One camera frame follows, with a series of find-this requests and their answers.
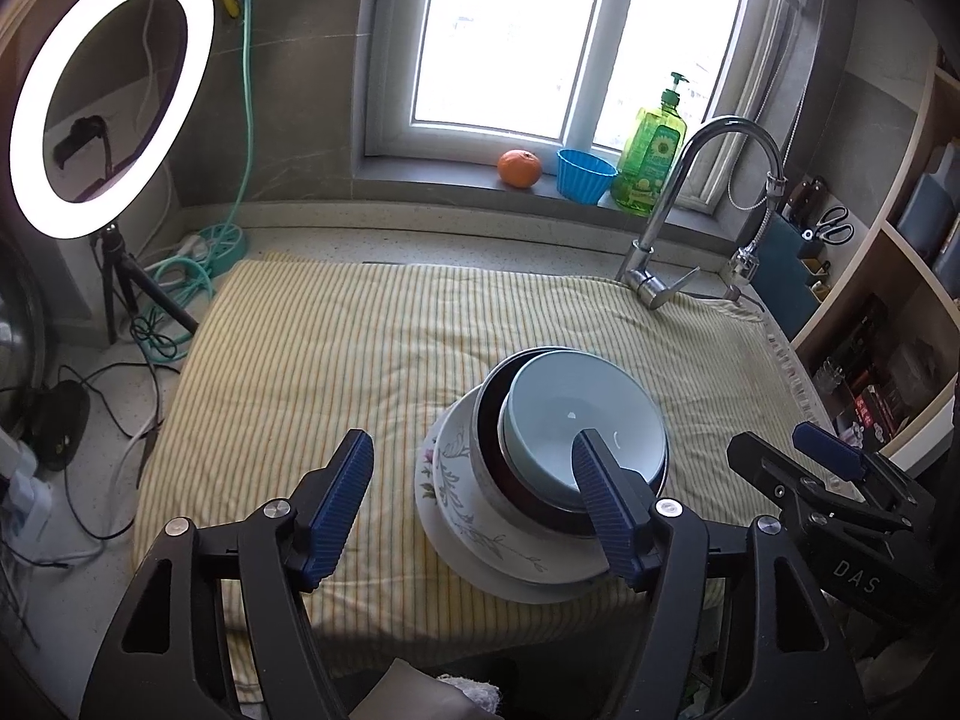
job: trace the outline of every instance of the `dish soap bottle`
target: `dish soap bottle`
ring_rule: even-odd
[[[686,123],[677,112],[680,104],[677,87],[686,79],[679,73],[671,76],[673,89],[664,89],[661,107],[652,111],[640,108],[637,113],[637,128],[623,146],[616,164],[617,175],[610,188],[618,205],[642,217],[653,213],[673,158],[686,135]]]

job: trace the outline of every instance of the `orange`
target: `orange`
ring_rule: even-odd
[[[536,154],[514,148],[496,161],[500,180],[517,189],[530,189],[544,174],[544,166]]]

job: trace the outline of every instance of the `blue cup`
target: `blue cup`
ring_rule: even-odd
[[[561,148],[557,165],[557,191],[582,205],[596,205],[616,178],[616,167],[576,148]]]

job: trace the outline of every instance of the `green cord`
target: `green cord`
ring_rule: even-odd
[[[247,162],[244,165],[243,178],[240,181],[240,188],[237,190],[236,199],[227,214],[227,219],[220,224],[205,227],[200,230],[200,237],[209,243],[208,254],[203,263],[198,263],[189,257],[170,257],[157,263],[150,269],[155,271],[154,277],[158,280],[160,276],[171,268],[171,266],[183,266],[184,269],[193,269],[198,271],[198,275],[188,278],[176,286],[176,290],[171,297],[181,306],[186,306],[198,293],[205,292],[213,299],[215,290],[210,279],[218,271],[217,261],[227,256],[232,247],[240,245],[243,238],[243,231],[238,228],[233,220],[236,218],[240,203],[247,194],[247,188],[250,184],[251,174],[253,173],[253,92],[251,91],[251,72],[250,72],[250,44],[251,44],[251,23],[253,22],[253,0],[243,1],[243,50],[241,52],[241,63],[243,68],[243,102],[244,114],[247,120]],[[151,303],[142,314],[136,318],[136,327],[133,328],[136,337],[146,343],[149,349],[152,362],[171,362],[181,360],[186,356],[186,349],[182,348],[184,343],[190,340],[190,334],[184,333],[176,338],[169,338],[157,333],[159,327],[166,319],[166,313],[154,303]]]

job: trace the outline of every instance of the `bottle label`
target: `bottle label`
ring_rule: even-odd
[[[637,177],[630,187],[631,199],[640,200],[642,196],[646,196],[642,199],[649,201],[650,196],[659,196],[670,173],[670,166],[673,165],[677,146],[680,146],[680,133],[677,130],[666,127],[665,124],[656,128],[650,146],[647,146],[640,162]]]

